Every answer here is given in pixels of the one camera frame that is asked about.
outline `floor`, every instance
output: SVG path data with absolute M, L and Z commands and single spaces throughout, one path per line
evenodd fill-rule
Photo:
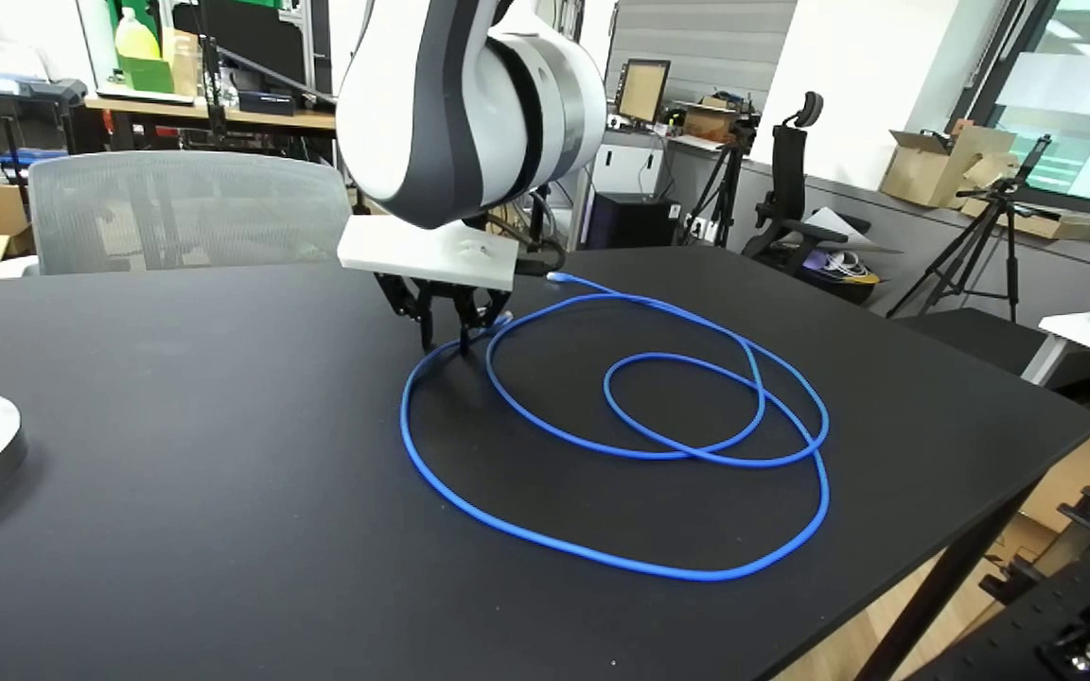
M 994 618 L 994 603 L 975 588 L 986 570 L 994 574 L 994 564 L 1005 564 L 1009 557 L 1037 560 L 1056 535 L 1067 526 L 1067 520 L 1056 511 L 1058 502 L 1075 502 L 1079 494 L 1090 485 L 1090 443 L 1082 443 L 1072 457 L 1062 457 L 1027 501 L 1023 516 L 1003 530 L 1003 539 L 990 544 L 986 560 L 965 581 L 965 588 L 954 596 L 954 603 L 941 611 L 941 618 L 926 630 L 921 647 L 909 656 L 898 676 L 909 676 L 922 661 L 931 661 L 940 650 L 945 650 L 965 632 L 979 630 L 986 618 Z M 879 647 L 899 607 L 915 596 L 921 581 L 931 570 L 931 560 L 911 570 L 904 582 L 884 591 L 867 615 L 838 630 L 827 641 L 821 641 L 809 656 L 803 656 L 795 666 L 788 666 L 782 681 L 841 681 L 855 676 L 855 671 L 867 661 L 867 656 Z

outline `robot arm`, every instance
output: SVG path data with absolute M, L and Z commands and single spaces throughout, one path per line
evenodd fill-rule
M 417 229 L 475 216 L 599 147 L 592 57 L 523 0 L 351 0 L 342 147 L 356 185 Z

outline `blue cable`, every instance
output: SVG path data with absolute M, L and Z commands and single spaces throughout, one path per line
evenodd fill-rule
M 526 423 L 532 423 L 547 441 L 561 441 L 568 447 L 580 447 L 580 449 L 592 449 L 592 453 L 602 453 L 602 457 L 627 457 L 627 462 L 653 462 L 653 467 L 658 462 L 669 462 L 669 467 L 672 462 L 709 462 L 709 467 L 727 467 L 727 471 L 788 471 L 788 467 L 809 462 L 812 476 L 819 476 L 819 507 L 812 507 L 809 523 L 797 535 L 790 535 L 782 544 L 767 550 L 766 557 L 757 557 L 749 564 L 733 564 L 733 568 L 672 568 L 672 564 L 652 564 L 652 560 L 634 560 L 634 557 L 602 553 L 593 544 L 563 541 L 563 539 L 507 523 L 507 520 L 470 502 L 443 476 L 436 476 L 436 471 L 428 467 L 428 457 L 419 453 L 417 434 L 412 434 L 412 396 L 422 386 L 422 379 L 433 374 L 433 366 L 440 366 L 452 357 L 457 357 L 457 346 L 428 354 L 412 366 L 405 386 L 400 386 L 400 417 L 397 417 L 400 447 L 405 447 L 410 462 L 417 467 L 417 472 L 428 481 L 428 489 L 436 489 L 436 495 L 443 495 L 462 516 L 470 516 L 474 523 L 482 523 L 482 526 L 487 526 L 496 535 L 507 535 L 507 539 L 518 539 L 518 541 L 531 541 L 531 544 L 546 544 L 552 553 L 580 557 L 580 560 L 592 560 L 592 564 L 607 564 L 607 568 L 617 568 L 617 570 L 679 581 L 679 582 L 729 582 L 729 581 L 759 574 L 759 570 L 777 568 L 778 560 L 788 560 L 790 553 L 797 553 L 826 526 L 827 502 L 833 502 L 833 485 L 827 485 L 827 472 L 826 472 L 826 462 L 821 462 L 821 447 L 827 441 L 827 410 L 826 410 L 826 402 L 819 396 L 819 390 L 809 386 L 809 379 L 797 366 L 790 366 L 782 357 L 777 357 L 777 354 L 747 342 L 743 335 L 733 335 L 727 326 L 714 326 L 714 323 L 709 323 L 709 318 L 700 318 L 700 313 L 691 313 L 685 308 L 672 308 L 672 303 L 663 303 L 663 299 L 652 299 L 652 296 L 627 296 L 627 291 L 617 291 L 617 288 L 570 278 L 570 273 L 552 273 L 547 282 L 570 284 L 570 288 L 588 288 L 588 291 L 570 296 L 570 299 L 561 299 L 561 303 L 547 303 L 547 308 L 541 308 L 541 311 L 532 311 L 526 318 L 496 326 L 487 346 L 483 346 L 483 374 L 487 374 L 491 390 L 507 402 L 510 414 L 518 414 Z M 570 308 L 602 308 L 602 303 L 643 308 L 643 311 L 687 323 L 696 328 L 709 328 L 714 337 L 727 337 L 727 342 L 733 342 L 743 349 L 749 370 L 743 374 L 743 370 L 709 362 L 700 357 L 681 357 L 681 354 L 634 354 L 634 357 L 617 360 L 607 370 L 607 379 L 602 379 L 607 407 L 627 431 L 652 441 L 653 449 L 599 443 L 599 441 L 576 434 L 576 431 L 568 431 L 561 423 L 547 423 L 546 417 L 526 410 L 516 396 L 516 390 L 499 379 L 499 370 L 496 370 L 499 366 L 499 349 L 503 349 L 507 337 L 516 337 L 516 335 L 523 335 L 523 328 L 531 328 L 531 326 L 539 326 L 546 318 L 555 318 L 555 313 L 563 313 Z M 767 360 L 772 366 L 778 366 L 788 379 L 797 383 L 797 390 L 805 395 L 805 402 L 819 414 L 812 427 L 805 427 L 803 417 L 790 407 L 782 407 L 777 395 L 767 395 L 766 374 L 759 374 L 759 360 Z M 672 434 L 663 434 L 663 431 L 639 423 L 617 402 L 617 374 L 623 374 L 627 366 L 639 366 L 639 362 L 679 362 L 679 366 L 709 370 L 714 379 L 727 379 L 727 383 L 749 390 L 754 395 L 754 410 L 747 417 L 747 427 L 727 434 L 727 441 L 719 441 L 719 443 L 681 443 Z M 743 447 L 766 423 L 767 410 L 777 410 L 797 431 L 803 447 L 790 449 L 790 453 L 777 453 L 777 457 L 733 457 L 733 453 L 727 453 L 727 449 Z

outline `gray chair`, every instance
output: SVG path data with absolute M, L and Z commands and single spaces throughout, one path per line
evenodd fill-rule
M 343 177 L 275 154 L 111 151 L 30 172 L 45 278 L 329 267 L 343 225 Z

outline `black tabletop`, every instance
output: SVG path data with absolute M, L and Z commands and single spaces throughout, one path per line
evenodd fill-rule
M 778 568 L 685 588 L 552 557 L 452 511 L 400 453 L 417 335 L 371 278 L 228 270 L 0 284 L 0 395 L 30 457 L 0 502 L 0 676 L 747 676 L 782 666 L 1090 434 L 1090 417 L 960 354 L 710 249 L 588 254 L 576 273 L 782 354 L 833 414 L 827 526 Z M 523 282 L 518 311 L 555 299 Z M 733 362 L 639 311 L 507 342 L 503 374 L 588 434 L 633 349 Z M 727 472 L 563 449 L 474 362 L 417 407 L 433 467 L 518 523 L 672 564 L 733 564 L 812 511 L 809 467 Z M 743 395 L 623 379 L 710 441 Z M 757 447 L 782 447 L 766 427 Z

